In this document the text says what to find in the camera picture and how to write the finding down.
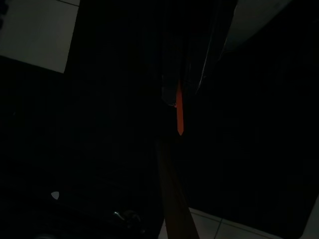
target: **orange tag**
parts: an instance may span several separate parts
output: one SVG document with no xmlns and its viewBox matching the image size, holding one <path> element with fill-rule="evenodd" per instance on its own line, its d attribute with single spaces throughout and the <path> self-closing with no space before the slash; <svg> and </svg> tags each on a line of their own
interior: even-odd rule
<svg viewBox="0 0 319 239">
<path fill-rule="evenodd" d="M 180 80 L 178 80 L 176 92 L 176 111 L 177 111 L 177 131 L 179 135 L 184 132 L 184 119 L 183 119 L 183 97 L 181 92 Z"/>
</svg>

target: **grout line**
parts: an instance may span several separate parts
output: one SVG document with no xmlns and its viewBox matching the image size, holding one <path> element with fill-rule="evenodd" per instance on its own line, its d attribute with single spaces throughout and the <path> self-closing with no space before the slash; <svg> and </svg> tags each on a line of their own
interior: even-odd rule
<svg viewBox="0 0 319 239">
<path fill-rule="evenodd" d="M 73 3 L 69 3 L 69 2 L 63 1 L 63 0 L 56 0 L 56 1 L 59 1 L 59 2 L 62 2 L 62 3 L 66 3 L 66 4 L 69 4 L 69 5 L 72 5 L 72 6 L 79 6 L 79 5 L 76 5 L 76 4 L 73 4 Z"/>
<path fill-rule="evenodd" d="M 216 237 L 217 237 L 217 234 L 218 234 L 218 231 L 219 231 L 219 228 L 220 228 L 220 225 L 221 225 L 221 222 L 222 222 L 222 221 L 223 221 L 223 219 L 221 219 L 220 222 L 219 222 L 219 225 L 218 225 L 216 234 L 215 234 L 215 236 L 214 236 L 214 239 L 216 239 Z"/>
<path fill-rule="evenodd" d="M 262 234 L 259 234 L 259 233 L 252 232 L 252 231 L 250 231 L 250 230 L 240 228 L 240 227 L 238 227 L 238 226 L 234 226 L 234 225 L 231 225 L 231 224 L 228 224 L 228 223 L 224 223 L 224 224 L 226 224 L 226 225 L 228 225 L 228 226 L 231 226 L 231 227 L 234 227 L 234 228 L 238 228 L 238 229 L 240 229 L 240 230 L 243 230 L 243 231 L 246 231 L 246 232 L 249 232 L 249 233 L 253 233 L 253 234 L 255 234 L 255 235 L 259 235 L 259 236 L 264 237 L 264 238 L 267 238 L 267 239 L 273 239 L 273 238 L 270 238 L 270 237 L 268 237 L 268 236 L 265 236 L 265 235 L 262 235 Z"/>
<path fill-rule="evenodd" d="M 191 214 L 194 214 L 194 215 L 197 215 L 197 216 L 200 216 L 200 217 L 203 217 L 203 218 L 207 218 L 207 219 L 213 220 L 213 221 L 218 222 L 218 223 L 221 222 L 221 219 L 218 221 L 218 220 L 216 220 L 216 219 L 203 216 L 203 215 L 201 215 L 201 214 L 192 213 L 192 212 L 190 212 L 190 213 L 191 213 Z"/>
</svg>

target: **tile floor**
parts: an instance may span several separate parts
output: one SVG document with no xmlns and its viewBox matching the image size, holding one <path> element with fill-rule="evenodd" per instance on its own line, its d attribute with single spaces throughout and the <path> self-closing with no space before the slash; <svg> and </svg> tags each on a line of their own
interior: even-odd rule
<svg viewBox="0 0 319 239">
<path fill-rule="evenodd" d="M 280 239 L 280 237 L 190 208 L 200 239 Z M 319 197 L 301 239 L 319 238 Z M 159 239 L 167 239 L 165 221 Z"/>
<path fill-rule="evenodd" d="M 0 55 L 65 70 L 80 0 L 6 0 Z"/>
</svg>

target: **white tile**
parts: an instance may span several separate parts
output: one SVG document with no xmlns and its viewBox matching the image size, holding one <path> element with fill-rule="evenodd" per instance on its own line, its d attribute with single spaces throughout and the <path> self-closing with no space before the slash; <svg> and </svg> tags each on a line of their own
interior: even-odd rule
<svg viewBox="0 0 319 239">
<path fill-rule="evenodd" d="M 220 220 L 221 220 L 221 218 L 219 218 L 219 217 L 213 216 L 213 215 L 208 214 L 208 213 L 204 213 L 204 212 L 202 212 L 200 210 L 196 210 L 196 209 L 193 209 L 193 208 L 189 208 L 189 210 L 190 210 L 190 212 L 192 214 L 196 214 L 196 215 L 199 215 L 199 216 L 202 216 L 202 217 L 210 218 L 210 219 L 213 219 L 213 220 L 218 221 L 218 222 L 220 222 Z"/>
<path fill-rule="evenodd" d="M 319 197 L 308 219 L 304 234 L 301 239 L 319 238 Z"/>
<path fill-rule="evenodd" d="M 200 239 L 213 239 L 217 228 L 219 225 L 219 222 L 215 220 L 211 220 L 207 217 L 199 216 L 197 214 L 192 214 L 198 235 Z M 161 228 L 159 239 L 167 239 L 167 232 L 165 227 L 165 221 L 163 223 L 163 226 Z"/>
<path fill-rule="evenodd" d="M 80 5 L 80 0 L 61 0 L 61 1 L 68 2 L 70 4 L 74 4 L 74 5 L 77 5 L 77 6 Z"/>
<path fill-rule="evenodd" d="M 56 0 L 10 1 L 0 55 L 63 73 L 77 11 Z"/>
<path fill-rule="evenodd" d="M 225 220 L 225 219 L 223 219 L 222 225 L 220 226 L 220 229 L 222 227 L 223 228 L 229 228 L 230 227 L 232 229 L 232 231 L 237 232 L 239 234 L 239 236 L 241 234 L 245 235 L 245 233 L 247 232 L 248 235 L 249 235 L 249 233 L 252 233 L 254 235 L 259 235 L 260 238 L 281 239 L 278 236 L 274 236 L 272 234 L 263 232 L 261 230 L 257 230 L 255 228 L 251 228 L 251 227 L 248 227 L 248 226 L 245 226 L 245 225 L 242 225 L 242 224 L 239 224 L 239 223 L 231 222 L 231 221 L 228 221 L 228 220 Z"/>
<path fill-rule="evenodd" d="M 222 223 L 218 230 L 216 239 L 269 239 L 269 237 L 264 237 L 262 235 L 244 231 Z"/>
</svg>

